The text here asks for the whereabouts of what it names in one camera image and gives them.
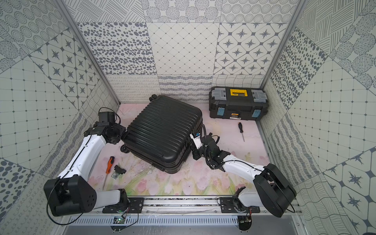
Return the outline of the black ribbed hard-shell suitcase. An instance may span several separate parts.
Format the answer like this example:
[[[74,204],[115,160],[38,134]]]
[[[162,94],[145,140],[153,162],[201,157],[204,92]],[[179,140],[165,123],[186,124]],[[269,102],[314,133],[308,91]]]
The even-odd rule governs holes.
[[[128,125],[120,150],[175,174],[190,153],[193,143],[190,135],[201,131],[202,111],[163,95],[152,95],[149,100]]]

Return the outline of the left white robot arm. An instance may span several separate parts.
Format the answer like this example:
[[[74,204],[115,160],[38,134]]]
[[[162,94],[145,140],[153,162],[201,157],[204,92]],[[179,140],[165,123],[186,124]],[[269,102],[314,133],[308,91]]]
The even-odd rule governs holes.
[[[121,119],[114,110],[101,107],[98,116],[99,121],[85,131],[83,142],[70,163],[57,178],[48,180],[44,185],[46,213],[54,224],[58,224],[54,217],[82,216],[93,209],[108,207],[122,214],[130,210],[124,189],[97,191],[88,183],[105,145],[116,145],[126,133],[126,128],[121,125]]]

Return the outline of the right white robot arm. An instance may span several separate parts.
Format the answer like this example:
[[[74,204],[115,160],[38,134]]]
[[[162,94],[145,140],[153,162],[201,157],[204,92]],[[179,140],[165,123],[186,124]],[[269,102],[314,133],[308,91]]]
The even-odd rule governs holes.
[[[237,212],[249,212],[251,207],[266,208],[275,217],[282,217],[286,212],[295,212],[292,208],[296,191],[279,168],[274,164],[256,165],[237,158],[230,152],[219,149],[212,135],[201,137],[191,134],[194,159],[203,157],[212,170],[235,174],[253,182],[256,193],[247,187],[240,187],[233,195],[233,207]]]

